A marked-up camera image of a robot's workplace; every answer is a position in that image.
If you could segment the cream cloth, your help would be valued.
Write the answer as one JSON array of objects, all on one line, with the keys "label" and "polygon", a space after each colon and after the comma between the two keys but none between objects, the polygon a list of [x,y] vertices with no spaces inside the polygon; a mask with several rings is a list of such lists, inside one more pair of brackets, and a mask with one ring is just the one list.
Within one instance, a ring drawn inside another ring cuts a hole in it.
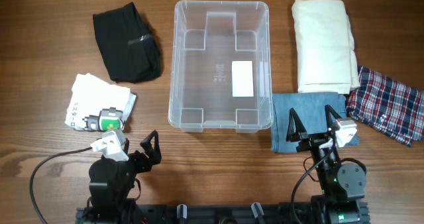
[{"label": "cream cloth", "polygon": [[296,0],[297,91],[348,94],[360,86],[354,38],[341,0]]}]

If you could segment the blue jeans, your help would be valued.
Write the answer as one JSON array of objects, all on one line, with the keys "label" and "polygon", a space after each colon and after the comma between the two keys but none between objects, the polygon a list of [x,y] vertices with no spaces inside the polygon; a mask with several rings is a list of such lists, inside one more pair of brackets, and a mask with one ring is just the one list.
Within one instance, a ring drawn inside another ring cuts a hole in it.
[{"label": "blue jeans", "polygon": [[309,134],[327,130],[325,106],[330,105],[342,118],[346,117],[346,98],[336,92],[275,93],[274,123],[271,126],[271,151],[296,153],[297,142],[286,140],[290,109],[295,109]]}]

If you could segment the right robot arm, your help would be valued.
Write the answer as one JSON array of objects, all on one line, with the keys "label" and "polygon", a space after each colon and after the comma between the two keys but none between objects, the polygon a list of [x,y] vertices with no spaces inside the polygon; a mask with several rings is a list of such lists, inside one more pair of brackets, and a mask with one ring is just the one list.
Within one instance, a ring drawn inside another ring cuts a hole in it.
[{"label": "right robot arm", "polygon": [[[298,152],[309,151],[313,165],[297,181],[290,201],[290,217],[295,223],[369,223],[368,204],[362,202],[366,187],[366,166],[355,158],[340,158],[337,149],[356,134],[356,123],[342,118],[325,106],[327,130],[309,134],[295,109],[290,109],[286,140],[298,142]],[[316,171],[321,195],[311,197],[305,221],[295,208],[295,195],[304,179]]]}]

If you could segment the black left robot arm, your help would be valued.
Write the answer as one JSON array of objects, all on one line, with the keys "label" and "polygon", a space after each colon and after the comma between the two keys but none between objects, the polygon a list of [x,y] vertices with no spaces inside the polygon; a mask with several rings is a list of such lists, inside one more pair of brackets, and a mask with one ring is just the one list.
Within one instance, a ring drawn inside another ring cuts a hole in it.
[{"label": "black left robot arm", "polygon": [[158,132],[152,131],[140,142],[142,151],[129,152],[129,140],[122,130],[106,131],[90,144],[102,157],[89,169],[91,196],[78,211],[76,223],[148,223],[129,192],[140,187],[136,176],[151,171],[162,160]]}]

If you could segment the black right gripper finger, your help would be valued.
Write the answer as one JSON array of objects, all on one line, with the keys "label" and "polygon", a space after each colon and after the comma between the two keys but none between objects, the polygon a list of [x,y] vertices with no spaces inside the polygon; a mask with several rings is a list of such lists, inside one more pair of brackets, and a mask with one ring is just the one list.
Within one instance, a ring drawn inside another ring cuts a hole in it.
[{"label": "black right gripper finger", "polygon": [[325,117],[328,132],[338,131],[340,129],[338,120],[341,119],[341,116],[330,105],[325,106]]},{"label": "black right gripper finger", "polygon": [[294,108],[289,110],[289,114],[289,125],[286,140],[301,141],[307,136],[307,131]]}]

